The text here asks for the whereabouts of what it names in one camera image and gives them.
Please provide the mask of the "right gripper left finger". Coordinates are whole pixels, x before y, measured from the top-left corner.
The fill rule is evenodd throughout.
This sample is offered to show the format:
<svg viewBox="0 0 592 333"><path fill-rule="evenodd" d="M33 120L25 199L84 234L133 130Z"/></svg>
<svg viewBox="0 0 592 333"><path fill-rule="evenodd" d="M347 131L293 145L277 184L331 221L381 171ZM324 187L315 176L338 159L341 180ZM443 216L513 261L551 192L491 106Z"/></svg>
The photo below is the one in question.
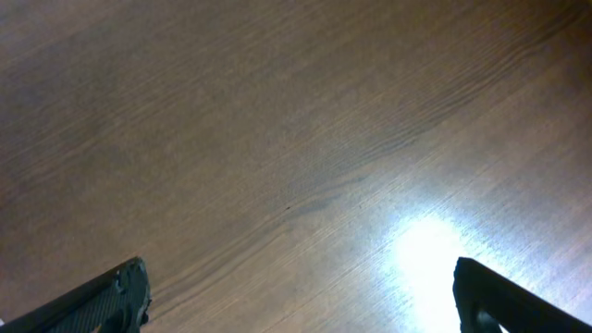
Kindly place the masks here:
<svg viewBox="0 0 592 333"><path fill-rule="evenodd" d="M57 299L4 323L6 333L138 332L152 302L144 261L134 257Z"/></svg>

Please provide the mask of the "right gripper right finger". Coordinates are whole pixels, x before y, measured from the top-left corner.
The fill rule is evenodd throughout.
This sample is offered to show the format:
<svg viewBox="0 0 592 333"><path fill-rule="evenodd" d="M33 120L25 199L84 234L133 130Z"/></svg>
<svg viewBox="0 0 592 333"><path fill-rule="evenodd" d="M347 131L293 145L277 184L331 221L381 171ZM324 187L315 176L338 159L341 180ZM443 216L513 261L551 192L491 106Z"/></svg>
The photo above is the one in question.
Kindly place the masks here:
<svg viewBox="0 0 592 333"><path fill-rule="evenodd" d="M472 258L457 260L452 289L462 333L591 333L589 324Z"/></svg>

